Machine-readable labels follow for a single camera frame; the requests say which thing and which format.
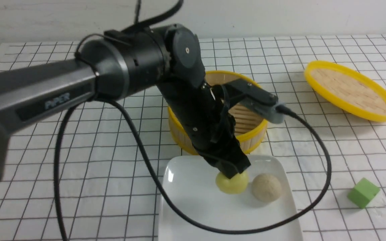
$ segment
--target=black cable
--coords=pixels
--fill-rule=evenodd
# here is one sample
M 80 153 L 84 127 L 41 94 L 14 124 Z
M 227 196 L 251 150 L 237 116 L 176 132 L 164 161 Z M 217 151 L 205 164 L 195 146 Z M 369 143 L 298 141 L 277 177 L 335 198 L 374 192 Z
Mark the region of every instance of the black cable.
M 53 166 L 53 190 L 55 192 L 55 208 L 56 208 L 56 217 L 58 217 L 58 225 L 60 230 L 60 235 L 62 236 L 63 241 L 68 241 L 66 237 L 65 226 L 63 224 L 62 218 L 62 208 L 60 206 L 60 191 L 59 191 L 59 162 L 60 162 L 60 148 L 62 146 L 63 133 L 65 132 L 66 125 L 68 124 L 69 118 L 74 112 L 75 108 L 78 105 L 71 107 L 66 112 L 63 120 L 60 124 L 60 128 L 58 131 L 58 137 L 56 138 L 56 146 L 55 146 L 55 160 Z
M 225 129 L 224 128 L 225 124 L 226 124 L 225 121 L 227 120 L 227 114 L 228 114 L 228 111 L 230 109 L 230 100 L 229 100 L 229 94 L 227 93 L 227 89 L 225 88 L 224 85 L 218 85 L 218 87 L 222 91 L 223 97 L 222 97 L 221 100 L 223 102 L 223 105 L 222 105 L 222 108 L 221 108 L 221 111 L 220 111 L 219 123 L 217 124 L 217 126 L 215 128 L 215 133 L 211 137 L 211 141 L 212 142 L 217 141 L 217 140 L 220 139 L 220 137 L 222 135 L 222 132 L 223 132 L 223 129 Z
M 141 11 L 141 0 L 136 0 L 135 6 L 135 18 L 133 19 L 133 24 L 137 24 L 139 21 L 139 12 Z
M 84 38 L 82 38 L 82 39 L 80 40 L 80 42 L 79 42 L 78 45 L 77 45 L 77 48 L 75 49 L 75 54 L 76 54 L 76 55 L 78 55 L 78 54 L 80 53 L 80 47 L 83 45 L 83 43 L 84 43 L 88 38 L 93 37 L 93 36 L 99 36 L 99 37 L 101 37 L 101 38 L 106 38 L 106 39 L 112 40 L 112 41 L 114 41 L 114 42 L 121 43 L 121 44 L 124 44 L 124 45 L 127 45 L 127 46 L 132 47 L 132 45 L 131 45 L 130 43 L 127 43 L 127 42 L 125 42 L 125 41 L 121 41 L 121 40 L 119 40 L 119 39 L 117 39 L 117 38 L 112 38 L 112 37 L 110 37 L 110 36 L 106 36 L 106 35 L 103 35 L 103 34 L 100 34 L 100 33 L 91 33 L 91 34 L 89 34 L 89 35 L 86 35 L 86 37 L 84 37 Z
M 309 212 L 311 209 L 313 209 L 321 201 L 321 199 L 325 195 L 325 193 L 328 190 L 328 187 L 330 185 L 330 180 L 331 180 L 331 161 L 330 161 L 330 155 L 328 154 L 327 148 L 325 147 L 325 145 L 324 145 L 323 141 L 321 140 L 320 136 L 318 136 L 318 133 L 306 121 L 301 119 L 296 113 L 292 112 L 289 108 L 287 108 L 285 106 L 280 106 L 280 107 L 278 107 L 277 110 L 280 113 L 283 113 L 283 114 L 285 114 L 287 116 L 290 116 L 290 117 L 292 117 L 294 119 L 297 119 L 299 122 L 301 122 L 312 133 L 312 135 L 315 137 L 315 139 L 317 140 L 317 142 L 320 144 L 321 148 L 323 149 L 324 156 L 326 157 L 326 161 L 327 161 L 327 178 L 326 178 L 326 183 L 324 184 L 324 187 L 323 187 L 322 191 L 320 192 L 318 197 L 315 199 L 315 201 L 313 201 L 308 207 L 306 207 L 305 209 L 303 209 L 299 213 L 297 213 L 297 214 L 295 214 L 295 215 L 291 216 L 290 218 L 287 218 L 287 219 L 285 219 L 283 221 L 280 221 L 279 223 L 275 223 L 275 224 L 267 226 L 267 227 L 258 228 L 258 229 L 248 229 L 248 230 L 224 230 L 224 229 L 216 229 L 216 228 L 213 228 L 213 227 L 206 226 L 204 224 L 198 223 L 198 222 L 192 220 L 191 218 L 189 218 L 187 215 L 182 213 L 172 203 L 172 201 L 168 197 L 167 193 L 165 192 L 162 184 L 160 183 L 156 173 L 154 172 L 153 167 L 151 166 L 151 163 L 150 163 L 150 160 L 149 160 L 149 158 L 147 156 L 147 153 L 145 151 L 144 145 L 143 145 L 143 143 L 142 143 L 142 141 L 141 141 L 141 139 L 139 137 L 138 132 L 136 131 L 136 128 L 135 128 L 135 125 L 132 122 L 132 119 L 130 118 L 130 116 L 126 112 L 126 110 L 120 104 L 118 104 L 117 102 L 115 102 L 113 100 L 97 99 L 97 101 L 101 101 L 101 102 L 113 105 L 115 108 L 117 108 L 122 113 L 122 115 L 126 119 L 127 124 L 129 125 L 130 130 L 133 133 L 133 136 L 134 136 L 136 142 L 138 143 L 138 148 L 139 148 L 139 150 L 140 150 L 140 152 L 142 154 L 142 157 L 144 158 L 145 165 L 147 166 L 147 169 L 150 172 L 151 178 L 156 183 L 156 186 L 159 189 L 162 197 L 165 199 L 165 201 L 167 202 L 168 206 L 177 215 L 179 215 L 182 219 L 184 219 L 188 223 L 190 223 L 190 224 L 192 224 L 192 225 L 194 225 L 194 226 L 196 226 L 198 228 L 201 228 L 201 229 L 204 229 L 204 230 L 207 230 L 207 231 L 210 231 L 210 232 L 221 233 L 221 234 L 230 234 L 230 235 L 242 235 L 242 234 L 253 234 L 253 233 L 259 233 L 259 232 L 265 232 L 265 231 L 277 228 L 279 226 L 282 226 L 284 224 L 287 224 L 287 223 L 289 223 L 289 222 L 291 222 L 291 221 L 293 221 L 293 220 L 295 220 L 297 218 L 300 218 L 302 215 L 304 215 L 307 212 Z M 55 147 L 55 168 L 54 168 L 54 180 L 53 180 L 54 181 L 54 186 L 55 186 L 55 206 L 56 206 L 56 215 L 58 217 L 59 228 L 60 228 L 60 232 L 61 232 L 62 240 L 63 241 L 67 241 L 67 239 L 66 239 L 65 228 L 64 228 L 64 225 L 63 225 L 62 212 L 61 212 L 61 208 L 60 208 L 60 200 L 58 200 L 58 199 L 60 199 L 60 196 L 59 196 L 59 182 L 58 182 L 58 177 L 59 177 L 59 157 L 60 157 L 60 147 L 61 147 L 61 143 L 62 143 L 63 132 L 65 131 L 66 124 L 67 124 L 67 122 L 69 120 L 69 117 L 71 116 L 71 114 L 72 114 L 74 109 L 75 109 L 75 107 L 70 108 L 67 111 L 65 117 L 63 118 L 63 121 L 62 121 L 62 123 L 60 125 L 60 129 L 59 129 L 59 132 L 58 132 L 58 137 L 57 137 L 57 140 L 56 140 L 56 147 Z
M 168 18 L 175 15 L 181 9 L 181 6 L 183 6 L 183 3 L 184 3 L 184 0 L 178 0 L 178 2 L 168 11 L 166 11 L 160 15 L 157 15 L 153 18 L 149 18 L 149 19 L 143 20 L 141 22 L 135 23 L 132 26 L 129 26 L 126 29 L 124 29 L 122 32 L 134 33 L 137 31 L 141 31 L 141 30 L 145 29 L 146 27 L 149 27 L 149 26 L 152 26 L 154 24 L 160 23 L 164 20 L 167 20 Z

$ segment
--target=robotic arm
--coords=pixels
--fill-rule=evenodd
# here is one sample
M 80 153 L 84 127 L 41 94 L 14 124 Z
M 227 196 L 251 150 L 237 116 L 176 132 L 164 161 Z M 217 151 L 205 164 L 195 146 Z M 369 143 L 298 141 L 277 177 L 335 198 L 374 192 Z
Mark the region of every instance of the robotic arm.
M 85 101 L 118 100 L 154 85 L 196 151 L 228 178 L 250 166 L 228 109 L 240 102 L 270 122 L 283 121 L 277 97 L 242 79 L 210 87 L 198 38 L 180 24 L 104 36 L 84 44 L 76 59 L 0 73 L 0 181 L 16 131 Z

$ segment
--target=piper logo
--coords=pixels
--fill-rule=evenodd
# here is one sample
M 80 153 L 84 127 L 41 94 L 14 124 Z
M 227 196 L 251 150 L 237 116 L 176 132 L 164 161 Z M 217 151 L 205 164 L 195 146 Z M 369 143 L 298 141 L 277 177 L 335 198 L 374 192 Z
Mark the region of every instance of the piper logo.
M 48 100 L 44 103 L 44 109 L 48 110 L 51 108 L 55 108 L 60 104 L 63 104 L 65 102 L 69 101 L 69 93 L 63 93 L 60 96 L 53 98 L 51 100 Z

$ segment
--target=dough ball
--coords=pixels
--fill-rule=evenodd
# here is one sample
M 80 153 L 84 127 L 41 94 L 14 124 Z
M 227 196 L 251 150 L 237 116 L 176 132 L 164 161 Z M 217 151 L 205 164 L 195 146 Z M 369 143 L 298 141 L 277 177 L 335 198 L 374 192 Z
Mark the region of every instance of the dough ball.
M 254 178 L 251 191 L 258 200 L 270 203 L 277 200 L 282 194 L 279 180 L 271 174 L 260 174 Z
M 220 172 L 215 178 L 215 183 L 220 191 L 226 194 L 240 194 L 247 189 L 248 174 L 247 171 L 244 171 L 228 179 Z

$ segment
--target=yellow rim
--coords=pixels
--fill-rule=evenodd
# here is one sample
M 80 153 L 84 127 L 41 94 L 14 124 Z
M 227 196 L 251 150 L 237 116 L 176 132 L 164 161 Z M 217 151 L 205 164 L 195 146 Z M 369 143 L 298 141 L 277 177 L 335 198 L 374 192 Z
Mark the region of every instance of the yellow rim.
M 188 154 L 190 155 L 194 155 L 194 156 L 197 156 L 198 154 L 193 150 L 191 149 L 190 147 L 187 147 L 186 145 L 184 145 L 184 143 L 182 143 L 178 138 L 176 138 L 174 136 L 174 133 L 171 131 L 171 136 L 172 136 L 172 139 L 175 141 L 175 143 L 181 147 L 181 149 L 183 149 L 184 151 L 186 151 Z M 266 135 L 264 135 L 262 138 L 260 138 L 260 140 L 254 144 L 253 146 L 251 146 L 249 149 L 245 150 L 244 153 L 245 154 L 249 154 L 251 153 L 251 151 L 254 151 L 263 141 L 263 139 L 265 138 Z
M 386 122 L 386 115 L 376 114 L 376 113 L 363 110 L 337 97 L 336 95 L 328 91 L 326 88 L 321 86 L 311 75 L 311 71 L 317 68 L 325 68 L 325 69 L 338 71 L 340 73 L 350 76 L 351 78 L 355 78 L 357 81 L 360 81 L 361 83 L 367 85 L 374 92 L 376 92 L 383 99 L 383 101 L 385 101 L 385 104 L 386 104 L 386 90 L 382 88 L 379 84 L 367 78 L 366 76 L 354 70 L 351 70 L 345 66 L 334 64 L 327 61 L 312 61 L 308 64 L 305 70 L 305 78 L 306 78 L 306 81 L 308 81 L 309 85 L 311 85 L 311 87 L 317 93 L 319 93 L 323 98 L 327 99 L 333 105 L 364 119 L 368 119 L 374 122 Z
M 242 78 L 242 79 L 245 79 L 246 81 L 248 82 L 251 82 L 252 84 L 256 85 L 257 87 L 260 87 L 259 84 L 257 84 L 256 82 L 254 82 L 252 79 L 246 77 L 246 76 L 243 76 L 243 75 L 240 75 L 240 74 L 237 74 L 237 73 L 233 73 L 233 72 L 230 72 L 230 71 L 223 71 L 223 70 L 213 70 L 213 71 L 207 71 L 206 72 L 207 74 L 215 74 L 215 73 L 221 73 L 221 74 L 230 74 L 230 75 L 236 75 L 238 76 L 239 78 Z M 177 126 L 177 129 L 180 130 L 183 134 L 187 135 L 187 133 L 185 132 L 184 128 L 182 127 L 181 123 L 178 121 L 178 119 L 175 117 L 175 114 L 173 113 L 173 111 L 171 110 L 171 108 L 168 106 L 168 113 L 169 113 L 169 118 L 173 120 L 173 122 L 175 123 L 175 125 Z M 236 136 L 236 138 L 240 141 L 240 142 L 243 142 L 243 141 L 246 141 L 248 139 L 251 139 L 252 137 L 256 136 L 260 131 L 263 130 L 263 128 L 265 128 L 267 125 L 267 120 L 266 119 L 263 119 L 263 121 L 260 123 L 260 125 L 258 125 L 256 128 L 254 128 L 253 130 L 247 132 L 247 133 L 244 133 L 244 134 L 241 134 L 239 136 Z

